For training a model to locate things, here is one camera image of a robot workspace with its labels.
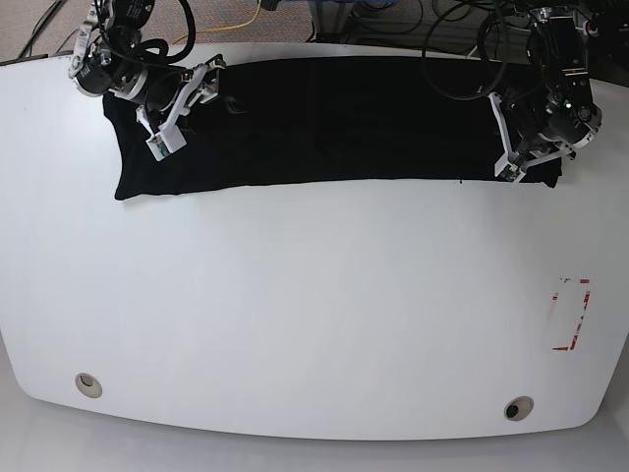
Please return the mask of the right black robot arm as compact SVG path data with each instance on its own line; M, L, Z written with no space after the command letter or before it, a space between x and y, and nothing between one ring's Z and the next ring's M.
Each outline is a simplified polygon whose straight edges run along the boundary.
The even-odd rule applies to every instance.
M171 54L166 40L142 37L152 1L91 2L69 67L83 94L111 92L137 106L137 122L148 132L146 145L158 161L187 144L178 120L195 105L218 98L219 75L226 68L220 54L192 68L180 65L193 52L197 35L190 4L180 6L188 35L184 48Z

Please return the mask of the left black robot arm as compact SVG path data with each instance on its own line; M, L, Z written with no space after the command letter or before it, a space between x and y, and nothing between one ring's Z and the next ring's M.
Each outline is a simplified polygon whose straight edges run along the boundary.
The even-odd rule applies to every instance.
M509 17L530 19L526 53L537 74L527 90L506 80L507 61L502 60L492 81L477 91L455 94L439 86L429 75L427 52L433 32L463 1L450 7L431 25L422 47L422 73L429 86L456 101L489 100L502 143L503 154L494 164L494 176L521 182L534 166L563 157L573 159L600 130L602 112L594 103L588 57L583 36L574 22L574 1L493 1L479 27L476 49L489 65L486 34L493 25L503 32L504 53L510 53Z

